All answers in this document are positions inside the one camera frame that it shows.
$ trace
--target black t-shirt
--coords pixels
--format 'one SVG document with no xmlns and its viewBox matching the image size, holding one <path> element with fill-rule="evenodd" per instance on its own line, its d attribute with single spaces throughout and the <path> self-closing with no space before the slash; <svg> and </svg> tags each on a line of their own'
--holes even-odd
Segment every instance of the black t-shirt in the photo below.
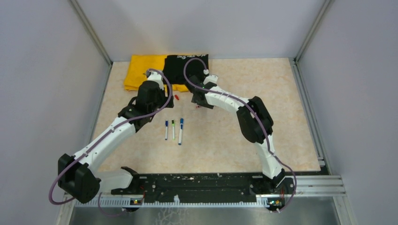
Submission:
<svg viewBox="0 0 398 225">
<path fill-rule="evenodd" d="M 169 55 L 164 60 L 164 68 L 163 73 L 167 77 L 168 81 L 171 84 L 185 84 L 184 78 L 184 66 L 186 62 L 191 58 L 200 58 L 206 64 L 206 67 L 209 68 L 209 55 Z M 187 77 L 189 78 L 192 75 L 197 75 L 198 78 L 202 78 L 203 74 L 203 64 L 199 60 L 191 61 L 186 70 Z"/>
</svg>

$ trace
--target gray wall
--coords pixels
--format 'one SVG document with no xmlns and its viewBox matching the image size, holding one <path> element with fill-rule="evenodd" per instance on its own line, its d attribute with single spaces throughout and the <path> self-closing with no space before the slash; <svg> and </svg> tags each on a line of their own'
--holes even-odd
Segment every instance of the gray wall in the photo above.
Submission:
<svg viewBox="0 0 398 225">
<path fill-rule="evenodd" d="M 300 66 L 359 224 L 397 224 L 398 4 L 336 1 Z"/>
<path fill-rule="evenodd" d="M 293 57 L 323 0 L 79 0 L 110 58 Z"/>
<path fill-rule="evenodd" d="M 0 68 L 0 224 L 53 224 L 57 160 L 90 138 L 107 65 L 66 0 L 2 0 Z"/>
</svg>

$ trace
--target whiteboard marker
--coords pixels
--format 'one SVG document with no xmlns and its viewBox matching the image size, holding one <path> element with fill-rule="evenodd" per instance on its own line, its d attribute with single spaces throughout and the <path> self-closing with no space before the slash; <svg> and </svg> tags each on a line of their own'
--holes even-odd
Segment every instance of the whiteboard marker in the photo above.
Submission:
<svg viewBox="0 0 398 225">
<path fill-rule="evenodd" d="M 174 129 L 174 120 L 171 120 L 171 126 L 173 127 L 173 140 L 176 139 L 176 131 Z"/>
<path fill-rule="evenodd" d="M 168 137 L 168 120 L 166 120 L 166 136 L 164 137 L 164 140 L 167 140 Z"/>
<path fill-rule="evenodd" d="M 183 140 L 183 125 L 184 125 L 184 119 L 180 119 L 180 134 L 178 135 L 178 145 L 181 145 L 181 142 Z"/>
</svg>

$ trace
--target blue marker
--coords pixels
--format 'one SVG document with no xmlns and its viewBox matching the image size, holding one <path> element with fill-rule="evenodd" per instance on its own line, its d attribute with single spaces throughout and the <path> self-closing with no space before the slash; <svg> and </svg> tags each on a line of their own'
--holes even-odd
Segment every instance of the blue marker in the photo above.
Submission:
<svg viewBox="0 0 398 225">
<path fill-rule="evenodd" d="M 181 141 L 183 140 L 183 125 L 184 125 L 184 119 L 180 119 L 180 135 L 178 136 L 178 145 L 181 145 Z"/>
<path fill-rule="evenodd" d="M 164 137 L 164 140 L 167 140 L 168 137 L 168 120 L 166 120 L 166 136 Z"/>
</svg>

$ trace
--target speckled tabletop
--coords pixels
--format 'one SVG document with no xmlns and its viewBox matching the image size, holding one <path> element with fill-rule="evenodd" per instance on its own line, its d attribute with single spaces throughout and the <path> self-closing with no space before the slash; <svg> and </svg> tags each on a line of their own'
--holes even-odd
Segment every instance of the speckled tabletop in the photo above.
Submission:
<svg viewBox="0 0 398 225">
<path fill-rule="evenodd" d="M 136 91 L 125 91 L 123 81 L 129 62 L 115 62 L 105 91 L 94 136 L 104 131 Z M 259 96 L 274 120 L 276 154 L 295 171 L 319 171 L 299 93 L 289 60 L 217 59 L 209 60 L 210 73 L 218 75 L 218 85 L 238 96 Z M 235 114 L 220 108 L 195 108 L 192 94 L 175 91 L 180 98 L 173 109 L 164 109 L 151 123 L 121 144 L 102 164 L 100 171 L 128 166 L 138 173 L 225 173 L 260 172 L 254 145 L 241 134 Z M 178 145 L 178 125 L 184 118 L 182 145 Z M 165 120 L 176 121 L 176 140 L 169 125 L 164 140 Z"/>
</svg>

